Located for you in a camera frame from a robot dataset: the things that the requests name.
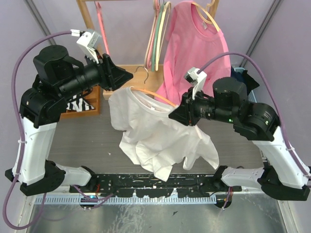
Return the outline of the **orange hanger with metal hook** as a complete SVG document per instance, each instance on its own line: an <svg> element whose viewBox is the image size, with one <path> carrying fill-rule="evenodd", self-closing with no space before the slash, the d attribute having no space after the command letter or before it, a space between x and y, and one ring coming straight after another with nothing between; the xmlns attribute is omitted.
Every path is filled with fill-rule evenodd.
<svg viewBox="0 0 311 233"><path fill-rule="evenodd" d="M145 89L145 84L146 84L146 81L148 80L149 78L149 71L148 69L145 67L145 66L138 66L134 72L134 74L138 71L139 68L143 68L145 71L146 71L146 78L145 80L143 81L143 88L136 88L136 87L131 87L132 90L135 90L135 91L140 91L142 93L145 93L145 94L149 94L153 97L157 97L158 99L161 99L162 101L166 102L167 104L171 105L172 107L176 107L177 105L174 104L173 102L171 102L170 100L164 98L163 96L155 93L155 92L152 92L152 91L149 91L147 89Z"/></svg>

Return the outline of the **white t shirt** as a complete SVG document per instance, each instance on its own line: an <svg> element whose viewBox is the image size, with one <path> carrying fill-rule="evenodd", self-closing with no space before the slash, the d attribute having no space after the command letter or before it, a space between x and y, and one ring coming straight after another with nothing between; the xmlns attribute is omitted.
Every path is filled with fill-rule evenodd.
<svg viewBox="0 0 311 233"><path fill-rule="evenodd" d="M108 103L112 127L123 132L120 149L156 178L167 181L174 164L190 170L200 157L214 169L219 166L210 136L170 119L173 106L132 88L115 91Z"/></svg>

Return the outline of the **yellow hanger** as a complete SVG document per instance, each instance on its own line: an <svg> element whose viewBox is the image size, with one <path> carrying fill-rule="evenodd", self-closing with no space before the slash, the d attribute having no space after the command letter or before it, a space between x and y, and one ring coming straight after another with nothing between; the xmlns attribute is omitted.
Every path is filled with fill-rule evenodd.
<svg viewBox="0 0 311 233"><path fill-rule="evenodd" d="M159 66L159 59L163 44L163 39L165 37L165 32L168 24L168 19L170 17L171 12L171 2L164 2L160 7L160 14L159 14L159 20L156 26L156 39L155 39L155 52L154 52L154 58L152 60L153 62L153 68L155 71L158 71Z"/></svg>

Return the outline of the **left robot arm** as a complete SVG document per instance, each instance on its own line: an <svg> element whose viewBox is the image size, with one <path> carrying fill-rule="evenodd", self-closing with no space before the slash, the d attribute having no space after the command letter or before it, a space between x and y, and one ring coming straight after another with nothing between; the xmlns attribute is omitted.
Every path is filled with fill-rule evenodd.
<svg viewBox="0 0 311 233"><path fill-rule="evenodd" d="M23 128L21 167L5 172L20 182L26 196L44 194L60 186L77 185L86 192L97 189L96 174L88 167L69 167L48 159L56 125L68 104L95 86L115 91L132 79L132 73L116 66L109 55L97 56L86 65L69 56L64 46L43 48L34 58L37 76L21 97L18 116Z"/></svg>

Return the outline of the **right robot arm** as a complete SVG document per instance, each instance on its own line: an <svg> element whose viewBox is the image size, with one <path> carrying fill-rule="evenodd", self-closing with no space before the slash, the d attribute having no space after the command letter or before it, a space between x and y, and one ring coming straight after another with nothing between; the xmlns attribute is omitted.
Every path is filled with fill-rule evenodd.
<svg viewBox="0 0 311 233"><path fill-rule="evenodd" d="M185 126L194 126L202 118L232 124L234 131L252 141L269 162L257 169L220 166L213 175L215 189L247 186L276 200L306 201L310 194L309 178L286 148L274 108L249 101L246 85L232 77L218 79L213 84L213 93L210 97L191 87L169 118Z"/></svg>

